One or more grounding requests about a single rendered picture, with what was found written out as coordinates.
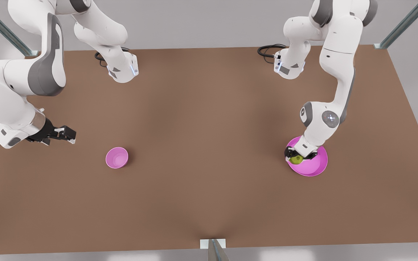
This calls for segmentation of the pink plate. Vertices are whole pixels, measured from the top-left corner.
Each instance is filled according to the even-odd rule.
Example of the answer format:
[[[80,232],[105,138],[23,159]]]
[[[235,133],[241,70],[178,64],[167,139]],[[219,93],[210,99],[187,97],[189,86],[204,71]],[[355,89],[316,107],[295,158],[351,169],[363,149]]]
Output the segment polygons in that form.
[[[321,146],[318,148],[317,155],[313,159],[304,160],[299,165],[294,165],[288,160],[286,162],[296,173],[306,177],[313,177],[321,174],[326,169],[328,156],[325,148]]]

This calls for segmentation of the pink bowl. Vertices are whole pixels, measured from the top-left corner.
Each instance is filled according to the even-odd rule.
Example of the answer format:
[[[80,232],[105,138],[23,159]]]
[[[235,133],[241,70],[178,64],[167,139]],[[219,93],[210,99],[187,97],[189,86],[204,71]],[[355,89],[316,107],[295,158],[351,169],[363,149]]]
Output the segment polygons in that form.
[[[106,165],[112,169],[124,167],[129,160],[128,151],[123,147],[115,147],[106,154]]]

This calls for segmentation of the silver frame post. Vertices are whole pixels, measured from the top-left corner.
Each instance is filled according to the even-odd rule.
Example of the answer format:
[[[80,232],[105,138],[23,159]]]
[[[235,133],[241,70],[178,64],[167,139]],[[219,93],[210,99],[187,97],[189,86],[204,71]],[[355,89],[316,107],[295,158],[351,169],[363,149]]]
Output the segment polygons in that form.
[[[402,35],[411,24],[418,18],[418,3],[408,12],[408,14],[401,20],[398,25],[380,42],[375,43],[373,47],[375,49],[383,50],[388,49],[395,41]]]
[[[0,20],[0,34],[25,57],[36,57],[38,51],[31,50],[7,25]]]
[[[226,239],[201,239],[200,249],[208,250],[208,261],[230,261],[226,249]]]

